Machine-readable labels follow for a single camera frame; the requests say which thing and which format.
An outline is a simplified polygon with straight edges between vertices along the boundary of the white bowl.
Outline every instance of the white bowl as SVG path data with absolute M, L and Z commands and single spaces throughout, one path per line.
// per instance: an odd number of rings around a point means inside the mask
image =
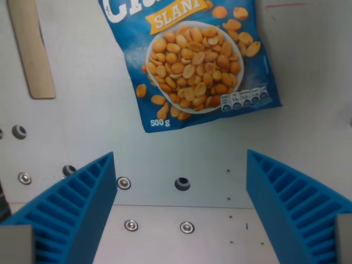
M 204 28 L 207 28 L 209 26 L 214 26 L 214 25 L 210 25 L 210 24 L 206 24 L 206 23 L 203 23 L 203 22 L 198 22 L 198 21 L 182 21 L 172 27 L 170 27 L 168 30 L 172 31 L 172 32 L 176 32 L 181 26 L 183 25 L 187 25 L 187 26 L 190 26 L 190 27 L 193 27 L 193 26 L 197 26 L 198 28 L 200 29 L 204 29 Z M 165 31 L 162 31 L 160 32 L 159 34 L 157 34 L 154 39 L 152 40 L 152 42 L 150 42 L 149 44 L 149 47 L 147 49 L 147 57 L 146 57 L 146 61 L 147 63 L 149 62 L 149 57 L 150 57 L 150 53 L 152 51 L 152 44 L 153 44 L 153 41 L 159 37 L 163 37 L 165 32 L 168 31 L 168 30 L 165 30 Z M 224 34 L 224 40 L 227 40 L 229 41 L 231 44 L 232 44 L 232 50 L 234 52 L 236 52 L 238 55 L 239 55 L 239 63 L 241 65 L 241 71 L 239 73 L 237 73 L 237 85 L 234 87 L 234 91 L 236 91 L 238 89 L 238 87 L 240 86 L 241 84 L 241 81 L 242 81 L 242 78 L 243 78 L 243 73 L 244 73 L 244 65 L 243 65 L 243 59 L 242 59 L 242 56 L 241 56 L 241 53 L 240 51 L 238 50 L 237 48 L 237 45 L 236 43 L 232 40 L 232 38 L 230 38 L 229 35 L 227 35 L 227 33 L 219 28 L 217 28 L 218 31 L 221 31 L 223 34 Z M 169 97 L 169 95 L 164 92 L 163 90 L 160 89 L 160 86 L 159 86 L 159 83 L 154 79 L 154 76 L 149 72 L 149 70 L 147 69 L 148 71 L 148 74 L 149 76 L 151 77 L 151 79 L 153 80 L 153 82 L 157 85 L 157 87 L 159 88 L 160 92 L 163 93 L 163 95 L 165 96 L 165 98 L 174 106 L 176 107 L 177 109 L 180 109 L 182 110 L 183 112 L 187 112 L 187 113 L 190 113 L 190 114 L 204 114 L 204 113 L 208 113 L 208 112 L 212 112 L 216 109 L 218 109 L 220 106 L 216 107 L 216 108 L 213 108 L 213 107 L 210 107 L 210 108 L 205 108 L 205 109 L 202 109 L 201 111 L 194 111 L 192 108 L 186 108 L 186 109 L 182 109 L 180 107 L 180 104 L 178 103 L 173 103 Z

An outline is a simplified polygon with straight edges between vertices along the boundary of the blue snack bag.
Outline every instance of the blue snack bag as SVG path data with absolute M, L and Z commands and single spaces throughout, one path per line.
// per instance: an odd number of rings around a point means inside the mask
M 281 106 L 254 0 L 99 3 L 147 133 Z

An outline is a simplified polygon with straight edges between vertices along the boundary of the metal plate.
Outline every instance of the metal plate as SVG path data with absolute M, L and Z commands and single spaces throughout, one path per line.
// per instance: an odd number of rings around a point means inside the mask
M 352 4 L 276 4 L 282 2 L 259 1 L 257 14 L 284 106 L 147 134 L 123 54 L 96 0 L 37 1 L 57 90 L 50 101 L 29 97 L 2 0 L 0 178 L 7 199 L 29 201 L 61 180 L 64 165 L 78 169 L 114 151 L 117 176 L 133 186 L 119 192 L 116 204 L 252 207 L 247 149 L 352 199 Z M 26 129 L 25 140 L 10 134 L 15 124 Z M 32 176 L 30 185 L 18 182 L 21 171 Z M 188 191 L 174 187 L 179 177 L 189 179 Z

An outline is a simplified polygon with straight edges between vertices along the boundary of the blue plastic gripper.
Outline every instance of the blue plastic gripper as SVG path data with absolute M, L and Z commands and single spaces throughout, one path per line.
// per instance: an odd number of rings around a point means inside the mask
M 3 224 L 32 225 L 36 264 L 91 264 L 116 193 L 110 152 L 50 187 Z
M 351 201 L 251 150 L 247 191 L 280 263 L 336 263 L 335 218 L 352 212 Z

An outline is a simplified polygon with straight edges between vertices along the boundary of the bowl of peanuts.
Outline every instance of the bowl of peanuts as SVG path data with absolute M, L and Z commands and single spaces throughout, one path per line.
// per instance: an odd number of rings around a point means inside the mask
M 174 107 L 203 114 L 218 109 L 220 97 L 238 89 L 244 65 L 226 32 L 210 24 L 183 21 L 154 37 L 147 49 L 146 70 Z

